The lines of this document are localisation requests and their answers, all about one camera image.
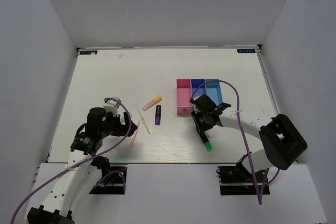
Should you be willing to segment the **green black highlighter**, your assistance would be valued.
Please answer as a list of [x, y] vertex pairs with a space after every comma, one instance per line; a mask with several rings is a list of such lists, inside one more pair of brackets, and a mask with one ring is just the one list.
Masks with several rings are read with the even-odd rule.
[[207, 149], [207, 151], [212, 150], [212, 145], [211, 145], [210, 141], [208, 143], [204, 144], [204, 146]]

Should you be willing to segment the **purple black highlighter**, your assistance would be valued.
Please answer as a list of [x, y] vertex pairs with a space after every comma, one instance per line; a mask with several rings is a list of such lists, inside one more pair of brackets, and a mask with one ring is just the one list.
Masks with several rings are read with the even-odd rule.
[[155, 125], [160, 125], [161, 124], [161, 111], [162, 107], [161, 105], [157, 105], [155, 108]]

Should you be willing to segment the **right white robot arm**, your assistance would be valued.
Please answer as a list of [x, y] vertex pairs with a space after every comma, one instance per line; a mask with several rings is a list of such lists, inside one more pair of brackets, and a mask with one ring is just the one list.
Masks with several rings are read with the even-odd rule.
[[192, 118], [202, 141], [208, 142], [205, 132], [215, 126], [239, 130], [243, 140], [246, 140], [248, 134], [261, 141], [262, 149], [252, 153], [248, 150], [236, 163], [237, 175], [245, 182], [250, 181], [260, 170], [272, 167], [287, 170], [308, 148], [307, 142], [284, 114], [268, 118], [238, 110], [225, 113], [224, 110], [230, 108], [230, 104], [216, 105], [205, 94], [192, 99], [191, 103], [196, 108]]

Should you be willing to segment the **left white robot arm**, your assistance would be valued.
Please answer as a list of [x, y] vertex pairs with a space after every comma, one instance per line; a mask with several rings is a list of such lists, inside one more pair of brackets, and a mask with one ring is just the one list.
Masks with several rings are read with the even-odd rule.
[[126, 138], [137, 129], [128, 111], [123, 116], [122, 123], [119, 115], [105, 108], [90, 109], [86, 123], [76, 131], [66, 165], [40, 206], [29, 210], [28, 223], [74, 223], [74, 211], [82, 197], [95, 182], [110, 178], [109, 160], [99, 152], [103, 139]]

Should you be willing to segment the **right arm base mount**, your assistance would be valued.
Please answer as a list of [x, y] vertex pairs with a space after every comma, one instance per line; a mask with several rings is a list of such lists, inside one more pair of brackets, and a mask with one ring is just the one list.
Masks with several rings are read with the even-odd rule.
[[217, 167], [221, 196], [257, 195], [252, 174], [241, 164], [245, 159], [248, 159], [247, 154], [238, 161], [238, 165]]

